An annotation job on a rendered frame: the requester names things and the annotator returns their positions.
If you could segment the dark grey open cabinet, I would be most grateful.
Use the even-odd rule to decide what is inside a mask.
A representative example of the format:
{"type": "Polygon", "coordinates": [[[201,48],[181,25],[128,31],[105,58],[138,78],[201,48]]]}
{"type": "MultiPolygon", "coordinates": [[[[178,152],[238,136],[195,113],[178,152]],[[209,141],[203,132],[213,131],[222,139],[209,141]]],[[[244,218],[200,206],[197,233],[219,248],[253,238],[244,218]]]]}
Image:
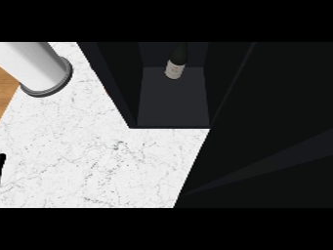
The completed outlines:
{"type": "Polygon", "coordinates": [[[191,42],[186,69],[176,80],[166,75],[173,42],[82,42],[79,46],[129,127],[212,127],[251,42],[191,42]]]}

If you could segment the dark wine bottle pale label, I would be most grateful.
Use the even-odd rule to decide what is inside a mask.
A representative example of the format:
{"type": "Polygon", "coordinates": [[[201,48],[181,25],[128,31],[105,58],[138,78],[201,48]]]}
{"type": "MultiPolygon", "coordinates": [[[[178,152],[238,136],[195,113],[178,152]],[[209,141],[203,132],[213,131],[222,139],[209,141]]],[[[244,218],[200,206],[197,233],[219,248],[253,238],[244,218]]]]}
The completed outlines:
{"type": "Polygon", "coordinates": [[[169,79],[176,80],[182,76],[182,72],[185,70],[188,64],[188,43],[181,42],[169,55],[167,68],[166,68],[166,76],[169,79]]]}

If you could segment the white cylinder with grey rim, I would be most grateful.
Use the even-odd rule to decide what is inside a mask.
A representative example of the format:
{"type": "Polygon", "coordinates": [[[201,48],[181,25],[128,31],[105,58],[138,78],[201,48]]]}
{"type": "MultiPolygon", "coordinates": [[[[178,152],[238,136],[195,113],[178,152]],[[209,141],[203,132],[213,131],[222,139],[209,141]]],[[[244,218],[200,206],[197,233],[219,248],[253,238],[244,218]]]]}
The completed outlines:
{"type": "Polygon", "coordinates": [[[58,93],[73,77],[73,64],[46,42],[0,42],[0,67],[36,98],[58,93]]]}

